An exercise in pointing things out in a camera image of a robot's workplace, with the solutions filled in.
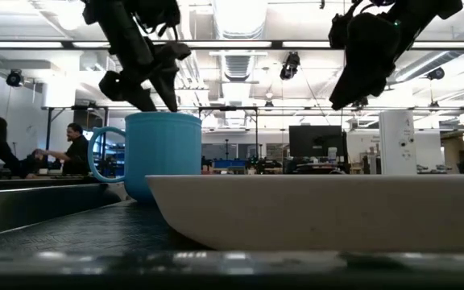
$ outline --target security camera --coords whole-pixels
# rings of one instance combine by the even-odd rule
[[[282,64],[280,79],[283,81],[291,80],[296,75],[296,72],[298,72],[298,66],[300,66],[298,52],[289,52],[286,62]]]
[[[23,82],[23,72],[20,69],[12,69],[8,77],[6,77],[6,84],[13,88],[22,87]]]
[[[441,80],[445,76],[443,68],[436,68],[432,72],[427,74],[427,78],[432,80]]]

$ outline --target monitor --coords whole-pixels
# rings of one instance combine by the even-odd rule
[[[290,126],[289,150],[293,157],[321,157],[336,147],[337,156],[343,156],[343,134],[341,126]]]

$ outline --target white bowl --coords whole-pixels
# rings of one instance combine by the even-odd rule
[[[464,252],[464,176],[148,176],[168,224],[216,250]]]

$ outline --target blue object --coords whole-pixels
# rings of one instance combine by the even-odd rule
[[[216,160],[214,168],[246,167],[245,160]]]
[[[88,150],[91,172],[106,183],[125,182],[128,195],[138,202],[155,202],[146,175],[201,174],[201,120],[180,113],[146,112],[125,118],[126,133],[118,128],[94,128],[89,141],[114,132],[126,138],[124,177],[102,176],[94,165],[93,150]]]

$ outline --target cable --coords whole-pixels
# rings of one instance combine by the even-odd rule
[[[5,120],[8,120],[8,110],[10,109],[10,96],[12,95],[12,87],[8,87],[8,100],[6,101]]]
[[[359,12],[359,13],[363,13],[366,9],[372,8],[372,7],[374,7],[374,6],[375,6],[375,4],[373,4],[373,3],[372,3],[372,4],[368,4],[368,5],[366,5],[365,7],[363,7],[363,8],[361,9],[361,12]]]
[[[309,90],[311,91],[311,94],[313,95],[314,101],[316,102],[318,108],[320,109],[321,113],[323,114],[323,117],[325,117],[325,120],[327,121],[329,126],[331,126],[330,122],[329,122],[329,119],[327,118],[327,115],[325,114],[324,110],[321,108],[320,103],[318,102],[318,99],[316,99],[316,95],[313,92],[313,88],[311,88],[311,85],[309,84],[309,80],[305,76],[304,69],[302,67],[300,67],[300,70],[302,71],[302,74],[304,75],[305,82],[307,83],[307,86],[309,87]]]

